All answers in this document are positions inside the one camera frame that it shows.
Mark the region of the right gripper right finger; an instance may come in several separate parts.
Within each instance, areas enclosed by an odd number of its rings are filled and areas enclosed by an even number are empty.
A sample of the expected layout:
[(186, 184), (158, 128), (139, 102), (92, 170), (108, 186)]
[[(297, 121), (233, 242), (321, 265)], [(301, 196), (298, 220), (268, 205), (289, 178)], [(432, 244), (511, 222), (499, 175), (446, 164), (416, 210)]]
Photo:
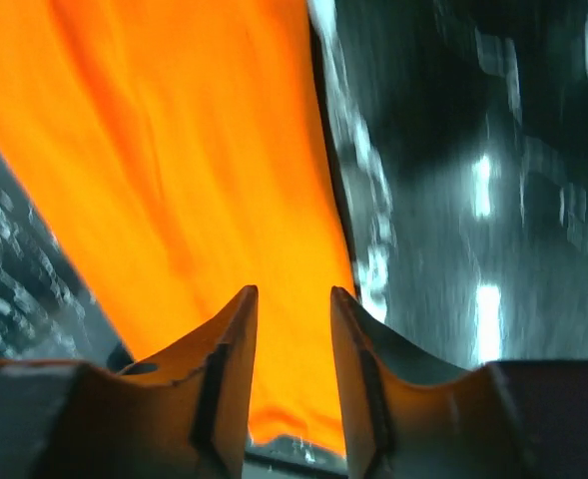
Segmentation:
[(588, 478), (588, 360), (466, 371), (330, 294), (352, 478)]

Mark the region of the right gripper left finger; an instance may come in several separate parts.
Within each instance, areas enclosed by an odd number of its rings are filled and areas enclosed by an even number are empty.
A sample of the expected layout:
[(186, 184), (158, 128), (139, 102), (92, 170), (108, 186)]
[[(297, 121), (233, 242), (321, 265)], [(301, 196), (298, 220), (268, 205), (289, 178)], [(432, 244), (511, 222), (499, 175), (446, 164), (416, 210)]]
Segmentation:
[(0, 478), (238, 478), (248, 435), (258, 290), (112, 373), (0, 360)]

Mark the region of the orange t shirt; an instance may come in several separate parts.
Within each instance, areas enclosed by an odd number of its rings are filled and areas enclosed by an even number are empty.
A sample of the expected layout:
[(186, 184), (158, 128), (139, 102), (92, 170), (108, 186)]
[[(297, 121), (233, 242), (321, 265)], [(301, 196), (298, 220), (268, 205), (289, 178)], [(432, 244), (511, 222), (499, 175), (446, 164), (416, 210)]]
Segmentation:
[(0, 1), (0, 154), (131, 354), (259, 289), (249, 430), (342, 453), (302, 1)]

